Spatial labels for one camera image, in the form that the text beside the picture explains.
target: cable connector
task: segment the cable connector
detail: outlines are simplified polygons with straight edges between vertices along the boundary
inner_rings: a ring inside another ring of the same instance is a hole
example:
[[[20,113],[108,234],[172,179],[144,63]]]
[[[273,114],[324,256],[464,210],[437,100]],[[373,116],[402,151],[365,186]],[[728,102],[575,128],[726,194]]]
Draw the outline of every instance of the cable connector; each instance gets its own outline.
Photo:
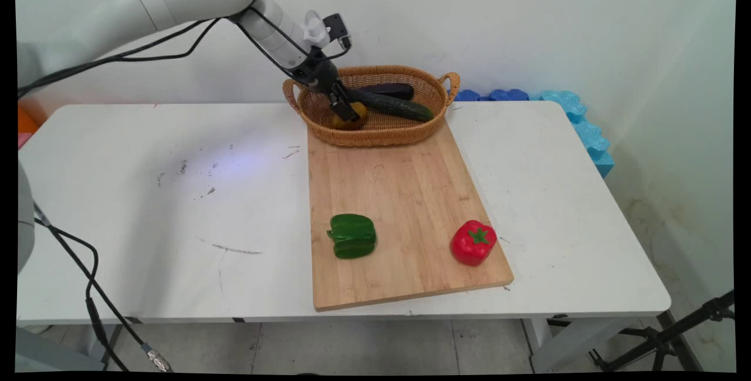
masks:
[[[97,312],[96,306],[94,306],[94,300],[86,298],[86,309],[89,311],[89,319],[92,320],[92,328],[94,328],[94,334],[96,335],[99,343],[107,344],[107,332],[104,330],[102,320],[99,318],[99,312]]]
[[[172,372],[170,363],[159,354],[157,349],[153,349],[148,343],[142,344],[141,348],[146,352],[148,359],[154,364],[161,372]]]

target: yellow potato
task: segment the yellow potato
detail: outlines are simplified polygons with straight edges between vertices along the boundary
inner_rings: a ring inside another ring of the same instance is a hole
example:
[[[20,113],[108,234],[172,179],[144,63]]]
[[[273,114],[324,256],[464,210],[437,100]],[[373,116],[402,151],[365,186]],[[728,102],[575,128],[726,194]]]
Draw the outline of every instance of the yellow potato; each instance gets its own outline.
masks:
[[[365,124],[368,119],[368,110],[365,108],[365,105],[363,105],[362,102],[353,102],[350,103],[350,105],[352,105],[352,110],[360,116],[360,119],[356,122],[346,122],[341,119],[340,116],[334,114],[333,117],[331,117],[332,127],[337,130],[357,130]]]

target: green bell pepper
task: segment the green bell pepper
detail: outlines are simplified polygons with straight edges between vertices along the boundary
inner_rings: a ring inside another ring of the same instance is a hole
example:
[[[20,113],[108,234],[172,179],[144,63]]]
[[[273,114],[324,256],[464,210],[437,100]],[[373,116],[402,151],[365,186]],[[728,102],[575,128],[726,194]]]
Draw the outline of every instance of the green bell pepper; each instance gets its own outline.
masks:
[[[376,248],[375,228],[367,216],[340,214],[331,218],[331,229],[326,234],[333,240],[336,258],[354,259],[368,255]]]

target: white table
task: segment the white table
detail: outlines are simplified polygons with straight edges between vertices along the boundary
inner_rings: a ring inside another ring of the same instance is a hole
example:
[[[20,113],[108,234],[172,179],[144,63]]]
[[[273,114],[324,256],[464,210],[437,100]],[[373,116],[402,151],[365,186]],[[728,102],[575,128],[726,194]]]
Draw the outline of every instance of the white table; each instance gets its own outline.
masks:
[[[306,126],[286,104],[65,106],[19,158],[35,201],[97,247],[97,280],[144,323],[521,318],[541,371],[668,309],[560,106],[456,103],[447,120],[515,281],[342,311],[313,309]],[[88,323],[86,277],[45,229],[36,236],[18,324]],[[550,338],[544,319],[561,314],[575,320]]]

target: cucumber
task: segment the cucumber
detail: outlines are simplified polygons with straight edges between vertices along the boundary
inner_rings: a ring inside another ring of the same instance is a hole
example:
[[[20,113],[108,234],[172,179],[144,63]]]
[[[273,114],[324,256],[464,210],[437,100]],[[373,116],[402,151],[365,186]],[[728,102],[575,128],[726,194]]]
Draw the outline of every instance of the cucumber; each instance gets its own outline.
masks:
[[[368,108],[389,114],[389,116],[404,117],[419,122],[428,122],[434,118],[429,108],[416,102],[362,92],[360,89],[348,89],[348,92],[351,102],[362,102]]]

